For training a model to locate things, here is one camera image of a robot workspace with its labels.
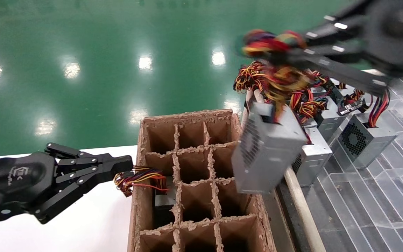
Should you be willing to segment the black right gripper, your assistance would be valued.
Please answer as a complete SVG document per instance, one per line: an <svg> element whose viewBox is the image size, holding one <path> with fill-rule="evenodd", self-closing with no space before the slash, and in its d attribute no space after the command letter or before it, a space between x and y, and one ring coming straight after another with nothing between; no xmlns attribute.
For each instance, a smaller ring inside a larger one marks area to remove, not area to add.
<svg viewBox="0 0 403 252"><path fill-rule="evenodd" d="M356 37L364 24L365 59L382 73L403 76L403 0L355 0L324 16L324 22L305 32L304 38L308 44L345 41ZM355 46L320 45L290 49L286 60L293 67L318 70L372 95L384 94L392 78L350 66L361 55Z"/></svg>

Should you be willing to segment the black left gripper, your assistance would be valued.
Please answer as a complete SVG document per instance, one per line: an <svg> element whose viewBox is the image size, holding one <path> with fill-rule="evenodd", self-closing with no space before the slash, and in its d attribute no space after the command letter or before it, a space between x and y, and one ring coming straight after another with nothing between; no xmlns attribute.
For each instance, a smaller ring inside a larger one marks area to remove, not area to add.
<svg viewBox="0 0 403 252"><path fill-rule="evenodd" d="M46 224L96 185L133 170L130 155L95 155L53 142L46 145L46 153L0 158L0 222L33 214ZM54 180L55 158L60 172L75 172Z"/></svg>

